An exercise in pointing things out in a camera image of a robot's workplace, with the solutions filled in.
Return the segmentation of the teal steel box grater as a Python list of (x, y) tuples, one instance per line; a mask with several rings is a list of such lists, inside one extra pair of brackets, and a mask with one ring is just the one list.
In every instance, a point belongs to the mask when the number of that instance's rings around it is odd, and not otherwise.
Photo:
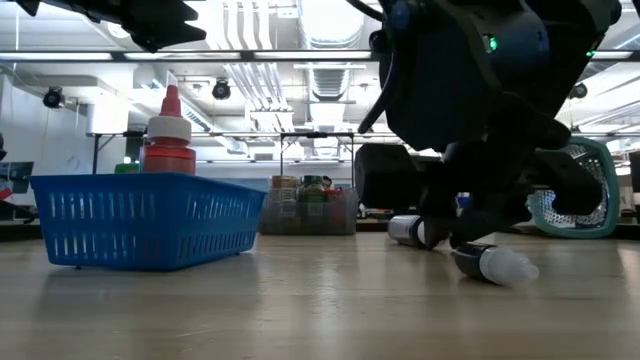
[(611, 235), (619, 217), (620, 190), (608, 148), (597, 141), (573, 137), (563, 151), (574, 158), (596, 180), (602, 201), (589, 215), (561, 215), (552, 208), (555, 194), (537, 191), (528, 197), (528, 208), (536, 227), (551, 235), (569, 239), (596, 239)]

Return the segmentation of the dark small dropper bottle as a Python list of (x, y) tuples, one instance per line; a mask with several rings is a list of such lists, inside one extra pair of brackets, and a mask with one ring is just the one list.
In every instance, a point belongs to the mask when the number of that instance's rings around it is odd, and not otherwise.
[(452, 251), (458, 269), (476, 280), (513, 287), (538, 279), (539, 269), (511, 249), (483, 243), (465, 243)]

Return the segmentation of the red squeeze bottle white cap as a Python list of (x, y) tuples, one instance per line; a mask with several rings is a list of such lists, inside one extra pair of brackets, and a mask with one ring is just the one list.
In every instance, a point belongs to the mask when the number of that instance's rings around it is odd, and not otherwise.
[(181, 110), (178, 88), (169, 85), (160, 113), (147, 125), (147, 141), (140, 151), (142, 172), (195, 174), (196, 153), (190, 148), (192, 126)]

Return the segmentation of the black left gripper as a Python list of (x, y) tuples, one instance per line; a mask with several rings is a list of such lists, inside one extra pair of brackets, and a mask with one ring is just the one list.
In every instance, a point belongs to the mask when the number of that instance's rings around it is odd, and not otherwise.
[(149, 0), (14, 0), (30, 16), (42, 3), (76, 12), (92, 21), (122, 22), (132, 41), (149, 53), (165, 47), (204, 40), (206, 31), (177, 14), (164, 14)]

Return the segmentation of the translucent grey plastic bin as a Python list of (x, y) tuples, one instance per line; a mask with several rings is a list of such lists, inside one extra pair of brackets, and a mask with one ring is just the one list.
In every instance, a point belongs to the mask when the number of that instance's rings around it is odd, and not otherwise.
[(344, 189), (336, 202), (304, 203), (274, 201), (270, 191), (264, 201), (259, 223), (263, 235), (353, 235), (359, 199), (354, 189)]

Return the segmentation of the dark tilted background screen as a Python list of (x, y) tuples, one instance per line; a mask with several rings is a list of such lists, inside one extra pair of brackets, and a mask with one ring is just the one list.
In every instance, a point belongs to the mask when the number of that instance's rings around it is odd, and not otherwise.
[(26, 194), (33, 168), (33, 162), (0, 162), (0, 190)]

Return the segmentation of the round ventilation duct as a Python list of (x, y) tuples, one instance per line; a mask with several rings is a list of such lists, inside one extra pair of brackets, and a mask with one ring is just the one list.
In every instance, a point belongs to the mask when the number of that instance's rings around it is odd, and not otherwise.
[[(303, 47), (312, 50), (356, 49), (364, 14), (346, 0), (296, 0)], [(310, 69), (311, 94), (320, 101), (340, 100), (351, 77), (348, 69)]]

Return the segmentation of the blue plastic basket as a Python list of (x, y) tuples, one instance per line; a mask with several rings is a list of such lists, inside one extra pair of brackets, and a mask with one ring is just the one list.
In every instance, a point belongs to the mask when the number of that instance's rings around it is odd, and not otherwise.
[(174, 271), (253, 248), (265, 194), (181, 173), (34, 176), (50, 263)]

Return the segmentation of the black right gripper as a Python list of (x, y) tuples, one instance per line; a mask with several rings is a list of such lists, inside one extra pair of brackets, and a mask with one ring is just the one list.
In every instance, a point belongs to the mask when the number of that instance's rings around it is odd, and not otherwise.
[(603, 200), (600, 181), (560, 150), (536, 150), (509, 167), (480, 151), (464, 150), (456, 162), (416, 159), (402, 145), (369, 143), (356, 152), (354, 175), (365, 206), (419, 211), (427, 250), (452, 232), (460, 193), (471, 198), (454, 225), (452, 248), (528, 222), (527, 197), (537, 191), (553, 192), (552, 207), (562, 215), (588, 215)]

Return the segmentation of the dark bottle pink tip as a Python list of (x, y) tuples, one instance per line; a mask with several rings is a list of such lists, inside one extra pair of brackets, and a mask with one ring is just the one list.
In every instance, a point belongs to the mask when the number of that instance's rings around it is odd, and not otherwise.
[(393, 217), (388, 223), (387, 235), (401, 245), (426, 248), (423, 220), (419, 215)]

